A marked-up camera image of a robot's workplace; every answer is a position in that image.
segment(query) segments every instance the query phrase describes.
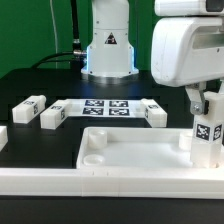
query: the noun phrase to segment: black table surface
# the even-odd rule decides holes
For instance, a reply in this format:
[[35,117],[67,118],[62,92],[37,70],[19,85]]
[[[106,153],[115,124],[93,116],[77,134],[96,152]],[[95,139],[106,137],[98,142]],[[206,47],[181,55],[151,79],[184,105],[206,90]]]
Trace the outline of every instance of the black table surface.
[[[218,83],[207,90],[217,91]],[[191,128],[193,116],[184,87],[157,85],[149,71],[138,81],[102,85],[80,78],[79,70],[17,69],[0,79],[0,125],[9,142],[0,167],[76,168],[84,128],[145,127],[140,118],[67,118],[57,130],[42,130],[40,117],[12,122],[12,108],[31,95],[45,95],[46,107],[59,99],[154,99],[168,113],[168,128]],[[157,198],[0,197],[0,223],[223,223],[223,200]]]

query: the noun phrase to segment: white block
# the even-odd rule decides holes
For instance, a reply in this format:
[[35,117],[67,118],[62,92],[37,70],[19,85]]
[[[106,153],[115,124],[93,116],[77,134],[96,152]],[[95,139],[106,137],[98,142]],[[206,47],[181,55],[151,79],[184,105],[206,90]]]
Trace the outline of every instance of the white block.
[[221,160],[224,95],[206,92],[205,99],[209,101],[209,113],[195,116],[191,161],[195,167],[212,168]]
[[154,100],[141,100],[141,111],[145,110],[145,119],[152,128],[163,128],[167,125],[167,113]]
[[68,100],[58,100],[40,115],[41,128],[55,130],[67,117]]
[[0,126],[0,151],[4,148],[8,142],[7,128]]
[[12,109],[14,123],[29,123],[45,109],[46,97],[31,96]]

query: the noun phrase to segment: warning label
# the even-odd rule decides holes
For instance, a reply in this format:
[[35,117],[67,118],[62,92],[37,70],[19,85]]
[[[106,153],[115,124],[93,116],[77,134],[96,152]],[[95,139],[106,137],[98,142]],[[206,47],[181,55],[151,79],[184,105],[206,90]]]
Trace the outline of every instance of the warning label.
[[117,41],[116,41],[113,33],[111,33],[110,36],[107,38],[105,44],[117,44]]

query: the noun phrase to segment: cable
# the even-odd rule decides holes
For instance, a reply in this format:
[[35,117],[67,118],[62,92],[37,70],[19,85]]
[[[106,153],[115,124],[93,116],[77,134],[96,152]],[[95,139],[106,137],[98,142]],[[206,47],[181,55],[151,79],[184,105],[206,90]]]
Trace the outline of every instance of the cable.
[[45,63],[52,63],[52,62],[56,62],[56,63],[58,63],[58,62],[71,62],[72,60],[49,60],[49,61],[42,61],[42,62],[40,62],[38,65],[36,65],[35,67],[33,67],[33,68],[35,68],[35,69],[37,69],[38,67],[39,67],[39,65],[41,65],[41,64],[45,64]]
[[31,68],[36,69],[40,64],[44,63],[45,61],[47,61],[47,60],[49,60],[51,58],[57,58],[59,56],[66,56],[66,55],[73,55],[73,52],[72,51],[68,51],[68,52],[61,52],[61,53],[49,55],[49,56],[41,59],[40,61],[38,61],[34,65],[32,65]]
[[138,0],[135,0],[135,16],[136,16],[136,44],[135,44],[135,67],[137,67],[138,47],[139,47],[139,8]]
[[79,24],[78,24],[78,8],[77,0],[70,0],[72,7],[72,24],[73,24],[73,50],[80,50],[81,43],[79,39]]
[[53,29],[54,29],[55,52],[57,54],[58,53],[58,32],[57,32],[57,26],[56,26],[56,21],[55,21],[53,0],[50,0],[50,7],[51,7],[51,17],[52,17]]

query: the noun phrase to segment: screw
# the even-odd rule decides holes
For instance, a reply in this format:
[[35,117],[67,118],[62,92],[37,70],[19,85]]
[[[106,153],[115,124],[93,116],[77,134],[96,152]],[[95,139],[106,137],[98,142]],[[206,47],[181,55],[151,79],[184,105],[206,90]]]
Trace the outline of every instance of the screw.
[[197,111],[197,112],[199,112],[200,111],[200,107],[198,105],[195,105],[194,106],[194,110]]

